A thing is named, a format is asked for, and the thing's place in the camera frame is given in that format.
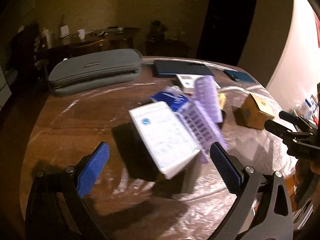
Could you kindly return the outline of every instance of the wooden floor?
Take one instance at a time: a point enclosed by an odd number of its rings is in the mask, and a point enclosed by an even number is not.
[[[24,89],[0,111],[0,239],[24,239],[20,172],[25,149],[48,93]]]

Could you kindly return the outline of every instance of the wall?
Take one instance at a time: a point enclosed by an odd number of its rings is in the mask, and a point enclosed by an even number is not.
[[[144,50],[143,41],[151,21],[162,21],[169,31],[167,37],[185,32],[183,41],[191,47],[190,57],[195,57],[209,0],[35,0],[35,8],[21,18],[22,0],[12,0],[0,17],[0,65],[10,56],[6,49],[20,25],[36,20],[43,27],[53,30],[57,36],[58,25],[64,21],[71,33],[85,28],[103,29],[108,26],[139,27],[141,32],[135,46]]]
[[[294,0],[288,40],[267,90],[288,111],[311,94],[320,82],[320,48],[313,9],[307,0]]]
[[[238,67],[266,86],[284,49],[293,0],[257,0],[250,31]]]

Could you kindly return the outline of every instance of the blue gripper pad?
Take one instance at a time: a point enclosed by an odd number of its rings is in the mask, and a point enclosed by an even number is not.
[[[91,159],[78,177],[77,192],[80,198],[91,191],[104,165],[109,159],[109,152],[109,146],[105,142],[100,143],[94,150]]]
[[[227,152],[218,142],[211,145],[210,158],[216,166],[229,192],[238,194],[241,191],[241,175],[229,160]]]

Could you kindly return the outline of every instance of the barcode label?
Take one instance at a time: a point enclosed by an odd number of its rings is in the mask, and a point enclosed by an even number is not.
[[[193,79],[192,77],[190,76],[181,76],[182,79]]]

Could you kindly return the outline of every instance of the blue smartphone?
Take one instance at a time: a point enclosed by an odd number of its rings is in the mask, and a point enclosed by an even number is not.
[[[229,78],[236,82],[247,82],[247,83],[256,83],[252,77],[247,73],[233,71],[233,70],[224,70],[223,71]]]

